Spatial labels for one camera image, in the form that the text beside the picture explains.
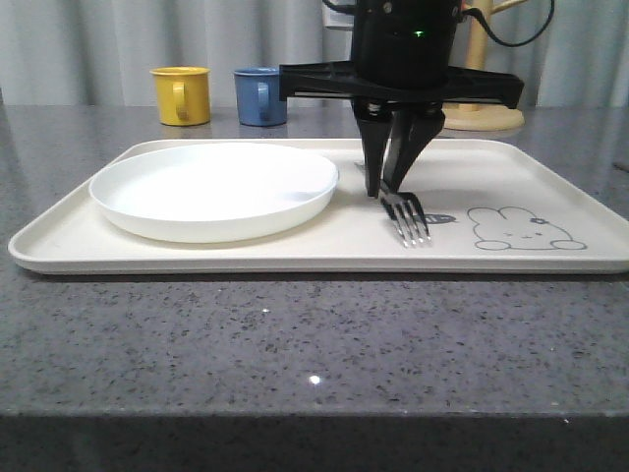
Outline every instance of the gray curtain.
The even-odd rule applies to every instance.
[[[492,26],[520,40],[547,9],[530,0]],[[320,0],[0,0],[0,87],[7,104],[154,105],[149,69],[201,65],[211,70],[212,106],[232,106],[237,67],[348,57],[350,33],[325,29],[321,12]],[[464,64],[468,23],[454,65]],[[538,41],[490,43],[486,69],[521,77],[523,105],[626,106],[629,2],[557,0]]]

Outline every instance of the yellow mug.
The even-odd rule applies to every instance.
[[[161,123],[191,126],[209,121],[209,69],[160,67],[150,72],[155,77]]]

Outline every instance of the metal fork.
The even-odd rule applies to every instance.
[[[355,164],[365,172],[365,165],[362,162]],[[426,240],[430,241],[429,225],[417,195],[412,192],[393,192],[383,180],[380,181],[380,190],[382,191],[380,204],[393,222],[393,227],[402,239],[404,247],[416,247],[418,242],[423,244]]]

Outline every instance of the countertop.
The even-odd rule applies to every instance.
[[[273,128],[228,108],[175,128],[151,107],[0,106],[6,470],[626,465],[627,273],[64,277],[6,251],[133,145],[357,138],[335,105]],[[524,112],[519,130],[440,137],[512,144],[629,218],[629,110]]]

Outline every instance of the tray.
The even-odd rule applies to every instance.
[[[131,147],[115,161],[161,148],[242,140],[167,140]],[[339,169],[328,207],[281,233],[234,243],[145,239],[105,219],[88,181],[9,243],[16,263],[51,274],[414,271],[622,272],[629,222],[511,145],[433,140],[401,190],[416,192],[432,241],[406,249],[355,162],[360,140],[247,140],[313,149]]]

